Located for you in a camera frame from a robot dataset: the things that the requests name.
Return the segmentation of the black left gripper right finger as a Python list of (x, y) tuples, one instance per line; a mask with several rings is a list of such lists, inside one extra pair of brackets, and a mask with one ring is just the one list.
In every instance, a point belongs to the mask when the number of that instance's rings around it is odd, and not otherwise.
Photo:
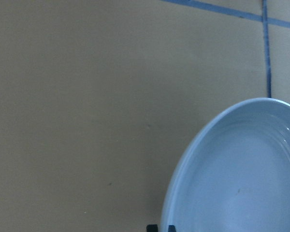
[(175, 225), (169, 225), (169, 226), (168, 226), (168, 232), (176, 232), (176, 227), (175, 227)]

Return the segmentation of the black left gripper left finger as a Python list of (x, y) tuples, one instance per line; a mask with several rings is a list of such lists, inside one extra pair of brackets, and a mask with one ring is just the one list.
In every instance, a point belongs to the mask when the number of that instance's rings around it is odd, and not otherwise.
[(158, 232), (159, 228), (157, 224), (148, 224), (146, 226), (146, 232)]

